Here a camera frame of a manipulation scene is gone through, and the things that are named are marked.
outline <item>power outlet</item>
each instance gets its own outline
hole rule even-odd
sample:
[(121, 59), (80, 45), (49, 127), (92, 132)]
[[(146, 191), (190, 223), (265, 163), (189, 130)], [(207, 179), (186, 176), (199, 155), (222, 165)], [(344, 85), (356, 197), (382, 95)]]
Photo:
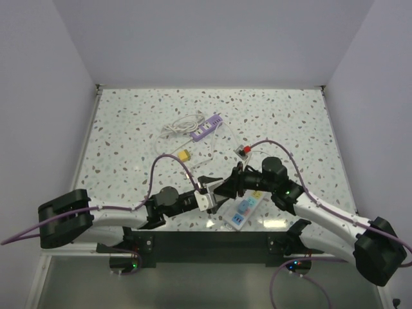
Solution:
[(213, 132), (218, 125), (223, 122), (223, 119), (218, 115), (214, 114), (209, 119), (207, 119), (202, 125), (199, 126), (195, 132), (191, 133), (191, 137), (195, 142), (199, 142), (203, 137), (206, 137), (211, 132)]

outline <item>purple cable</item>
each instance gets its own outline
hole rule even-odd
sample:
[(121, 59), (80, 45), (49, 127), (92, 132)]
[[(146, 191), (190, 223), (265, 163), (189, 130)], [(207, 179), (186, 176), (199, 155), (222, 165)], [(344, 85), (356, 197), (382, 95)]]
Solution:
[[(302, 174), (301, 174), (301, 172), (299, 171), (299, 168), (298, 168), (298, 166), (297, 166), (297, 164), (296, 164), (296, 161), (295, 161), (294, 157), (292, 156), (292, 154), (291, 154), (283, 145), (281, 145), (281, 144), (278, 143), (278, 142), (275, 142), (274, 140), (261, 140), (261, 141), (259, 141), (259, 142), (256, 142), (255, 144), (251, 145), (250, 148), (253, 148), (253, 147), (255, 147), (255, 146), (257, 146), (257, 145), (260, 145), (260, 144), (263, 144), (263, 143), (275, 144), (275, 145), (279, 146), (279, 147), (288, 155), (290, 161), (292, 162), (292, 164), (293, 164), (294, 167), (295, 167), (297, 177), (299, 178), (299, 181), (301, 182), (301, 185), (302, 185), (302, 187), (303, 187), (306, 195), (309, 197), (309, 199), (310, 199), (312, 202), (318, 203), (318, 201), (316, 200), (316, 198), (314, 198), (314, 196), (312, 196), (312, 195), (310, 194), (309, 189), (308, 189), (307, 186), (305, 185), (305, 183), (304, 183), (304, 181), (303, 181)], [(356, 224), (358, 227), (362, 227), (362, 228), (364, 228), (364, 229), (366, 229), (366, 230), (370, 230), (370, 231), (372, 231), (372, 232), (375, 232), (375, 233), (377, 233), (377, 234), (380, 234), (380, 235), (382, 235), (382, 236), (384, 236), (384, 237), (387, 237), (387, 238), (389, 238), (389, 239), (391, 239), (391, 240), (393, 240), (393, 241), (396, 241), (396, 242), (400, 243), (402, 246), (404, 246), (405, 248), (407, 248), (410, 253), (412, 253), (412, 247), (409, 246), (405, 241), (403, 241), (403, 240), (395, 237), (394, 235), (391, 235), (391, 234), (388, 234), (388, 233), (383, 232), (383, 231), (381, 231), (381, 230), (375, 229), (374, 227), (369, 227), (369, 226), (367, 226), (367, 225), (365, 225), (365, 224), (363, 224), (363, 223), (354, 222), (354, 221), (352, 221), (352, 219), (347, 218), (346, 216), (343, 216), (342, 214), (339, 214), (338, 212), (335, 212), (335, 211), (329, 209), (328, 207), (326, 207), (326, 206), (323, 205), (322, 203), (318, 203), (318, 205), (319, 205), (320, 208), (322, 208), (324, 211), (329, 212), (330, 214), (333, 214), (334, 216), (336, 216), (336, 217), (338, 217), (338, 218), (340, 218), (340, 219), (342, 219), (342, 220), (344, 220), (344, 221), (346, 221), (346, 222), (349, 222), (349, 223), (351, 223), (351, 224)], [(412, 261), (410, 261), (409, 263), (400, 265), (400, 267), (410, 267), (410, 266), (412, 266)]]
[(118, 273), (119, 275), (121, 275), (121, 276), (133, 275), (133, 274), (137, 273), (140, 269), (142, 269), (143, 260), (142, 260), (142, 257), (140, 256), (140, 254), (137, 253), (136, 251), (126, 250), (126, 249), (119, 249), (119, 248), (113, 248), (113, 247), (108, 247), (108, 248), (113, 249), (113, 250), (116, 250), (116, 251), (119, 251), (119, 252), (123, 252), (123, 253), (130, 253), (130, 254), (132, 254), (132, 255), (134, 255), (134, 256), (137, 256), (137, 260), (138, 260), (137, 267), (135, 267), (131, 272), (125, 272), (125, 273), (119, 272), (119, 273)]
[[(325, 262), (340, 262), (340, 263), (345, 263), (344, 260), (342, 259), (338, 259), (336, 257), (301, 257), (299, 259), (291, 259), (289, 261), (284, 262), (281, 266), (279, 266), (277, 268), (277, 270), (273, 273), (272, 278), (270, 278), (270, 284), (269, 284), (269, 294), (270, 294), (270, 302), (272, 303), (272, 307), (274, 309), (277, 309), (276, 304), (275, 304), (275, 300), (273, 297), (273, 284), (275, 282), (275, 278), (276, 276), (280, 273), (280, 271), (286, 267), (288, 264), (290, 264), (291, 261), (325, 261)], [(322, 293), (325, 295), (326, 300), (328, 301), (328, 308), (332, 309), (332, 302), (330, 300), (329, 295), (326, 293), (326, 290), (319, 284), (317, 283), (315, 280), (313, 280), (312, 278), (303, 276), (304, 279), (312, 282), (314, 285), (316, 285), (317, 287), (319, 287), (322, 291)]]
[[(156, 165), (157, 161), (159, 161), (161, 158), (165, 158), (165, 157), (172, 158), (172, 159), (176, 160), (177, 162), (179, 162), (179, 164), (185, 169), (186, 173), (189, 175), (189, 179), (190, 179), (191, 183), (193, 184), (193, 187), (194, 187), (197, 191), (199, 191), (199, 187), (197, 186), (196, 182), (194, 182), (193, 177), (191, 176), (188, 168), (186, 167), (186, 165), (185, 165), (179, 158), (177, 158), (177, 157), (175, 157), (175, 156), (173, 156), (173, 155), (171, 155), (171, 154), (161, 154), (160, 156), (158, 156), (158, 157), (153, 161), (152, 168), (151, 168), (151, 170), (150, 170), (149, 190), (148, 190), (148, 192), (147, 192), (147, 196), (146, 196), (146, 198), (143, 200), (143, 202), (140, 203), (140, 204), (134, 209), (135, 211), (137, 211), (139, 208), (141, 208), (141, 207), (144, 205), (144, 203), (147, 202), (147, 200), (149, 199), (150, 193), (151, 193), (151, 191), (152, 191), (153, 173), (154, 173), (154, 171), (155, 171), (155, 165)], [(118, 211), (130, 211), (130, 208), (121, 207), (121, 206), (102, 206), (102, 209), (113, 209), (113, 210), (118, 210)], [(22, 232), (20, 232), (20, 233), (17, 233), (16, 235), (13, 235), (12, 237), (9, 237), (9, 238), (3, 240), (3, 241), (0, 243), (0, 245), (4, 246), (4, 245), (7, 245), (7, 244), (9, 244), (9, 243), (14, 243), (15, 241), (19, 241), (19, 240), (24, 240), (24, 239), (28, 239), (28, 238), (37, 237), (37, 236), (25, 236), (25, 237), (22, 237), (22, 236), (25, 235), (25, 234), (27, 234), (27, 233), (29, 233), (29, 232), (31, 232), (31, 231), (33, 231), (33, 230), (35, 230), (35, 229), (38, 229), (39, 227), (42, 227), (43, 225), (49, 224), (50, 222), (53, 222), (53, 221), (55, 221), (55, 220), (59, 220), (59, 219), (61, 219), (61, 218), (65, 218), (65, 217), (67, 217), (67, 216), (71, 216), (72, 214), (78, 214), (78, 213), (81, 213), (81, 212), (95, 211), (95, 210), (98, 210), (98, 207), (85, 207), (85, 208), (81, 208), (81, 209), (76, 209), (76, 210), (74, 210), (74, 211), (68, 211), (68, 212), (65, 212), (65, 213), (63, 213), (63, 214), (58, 214), (57, 216), (54, 216), (54, 217), (48, 218), (47, 220), (41, 221), (40, 223), (38, 223), (38, 224), (36, 224), (36, 225), (33, 225), (32, 227), (29, 227), (28, 229), (26, 229), (26, 230), (24, 230), (24, 231), (22, 231)]]
[(161, 154), (160, 156), (158, 156), (158, 157), (153, 161), (152, 168), (150, 169), (149, 190), (148, 190), (148, 192), (147, 192), (147, 194), (146, 194), (145, 199), (144, 199), (139, 205), (136, 206), (136, 208), (135, 208), (136, 211), (137, 211), (139, 208), (141, 208), (141, 207), (145, 204), (145, 202), (147, 202), (147, 200), (148, 200), (149, 197), (150, 197), (150, 194), (151, 194), (151, 191), (152, 191), (153, 173), (154, 173), (154, 171), (155, 171), (155, 165), (156, 165), (157, 161), (159, 161), (161, 158), (172, 158), (173, 160), (176, 160), (176, 161), (184, 168), (184, 170), (186, 171), (187, 176), (189, 177), (189, 179), (190, 179), (190, 181), (191, 181), (194, 189), (195, 189), (196, 191), (199, 191), (199, 190), (200, 190), (199, 187), (198, 187), (198, 185), (197, 185), (196, 182), (194, 181), (190, 170), (186, 167), (186, 165), (185, 165), (177, 156), (173, 156), (173, 155), (171, 155), (171, 154), (166, 154), (166, 153), (164, 153), (164, 154)]

